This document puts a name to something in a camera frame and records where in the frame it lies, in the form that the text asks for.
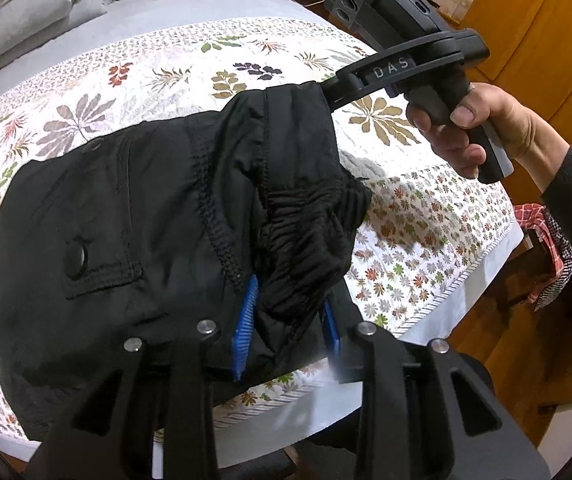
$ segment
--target bedspread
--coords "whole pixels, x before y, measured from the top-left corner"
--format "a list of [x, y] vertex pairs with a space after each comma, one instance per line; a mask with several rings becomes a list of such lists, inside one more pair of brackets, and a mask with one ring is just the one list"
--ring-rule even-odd
[[[220, 110], [246, 89], [322, 81], [373, 51], [329, 25], [245, 18], [169, 28], [69, 59], [0, 97], [0, 203], [28, 160], [62, 155], [141, 121]], [[512, 227], [500, 184], [460, 178], [384, 91], [333, 114], [343, 165], [373, 190], [349, 290], [365, 319], [400, 335], [454, 290]], [[215, 408], [218, 428], [332, 381], [327, 362]], [[0, 433], [25, 438], [0, 390]]]

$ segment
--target human hand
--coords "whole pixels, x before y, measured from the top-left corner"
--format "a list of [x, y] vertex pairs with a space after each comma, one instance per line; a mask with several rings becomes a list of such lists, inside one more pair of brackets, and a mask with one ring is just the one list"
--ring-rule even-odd
[[508, 156], [520, 160], [533, 144], [535, 116], [501, 88], [485, 83], [474, 83], [460, 101], [450, 115], [454, 124], [435, 126], [420, 108], [408, 105], [406, 109], [406, 117], [431, 143], [432, 150], [465, 178], [477, 178], [477, 167], [486, 160], [484, 149], [468, 142], [466, 129], [490, 118]]

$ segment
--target silver screw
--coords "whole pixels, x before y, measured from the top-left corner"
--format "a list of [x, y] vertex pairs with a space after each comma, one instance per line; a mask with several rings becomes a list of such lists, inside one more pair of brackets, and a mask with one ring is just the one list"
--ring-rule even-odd
[[127, 352], [139, 352], [143, 343], [139, 337], [131, 337], [124, 342], [124, 350]]
[[377, 325], [370, 321], [362, 321], [357, 325], [357, 332], [362, 335], [373, 335], [377, 332]]
[[217, 323], [211, 319], [203, 319], [197, 324], [197, 332], [208, 335], [217, 330]]
[[450, 350], [450, 345], [447, 341], [444, 341], [444, 339], [433, 339], [431, 341], [431, 348], [438, 354], [445, 354], [448, 350]]

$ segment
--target mattress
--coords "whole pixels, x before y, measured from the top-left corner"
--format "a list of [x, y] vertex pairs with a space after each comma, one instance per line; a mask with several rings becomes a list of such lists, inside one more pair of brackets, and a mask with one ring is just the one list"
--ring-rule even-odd
[[[123, 0], [0, 71], [0, 201], [28, 160], [143, 120], [219, 110], [245, 89], [322, 81], [372, 52], [288, 0]], [[333, 114], [343, 165], [373, 191], [346, 282], [365, 319], [425, 344], [450, 333], [522, 234], [502, 186], [458, 177], [405, 108], [381, 91]], [[336, 384], [326, 360], [257, 385], [214, 409], [220, 466], [301, 440], [360, 403], [359, 384]], [[0, 390], [0, 449], [26, 460], [37, 445]]]

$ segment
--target person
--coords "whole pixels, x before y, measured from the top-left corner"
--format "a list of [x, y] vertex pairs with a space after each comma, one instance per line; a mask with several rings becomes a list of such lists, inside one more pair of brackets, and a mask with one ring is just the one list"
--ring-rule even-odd
[[474, 83], [450, 115], [452, 124], [431, 124], [425, 111], [409, 105], [406, 117], [431, 143], [432, 150], [465, 178], [477, 178], [486, 153], [470, 144], [466, 130], [490, 119], [506, 153], [521, 164], [542, 192], [542, 199], [572, 245], [572, 146], [533, 110], [501, 88]]

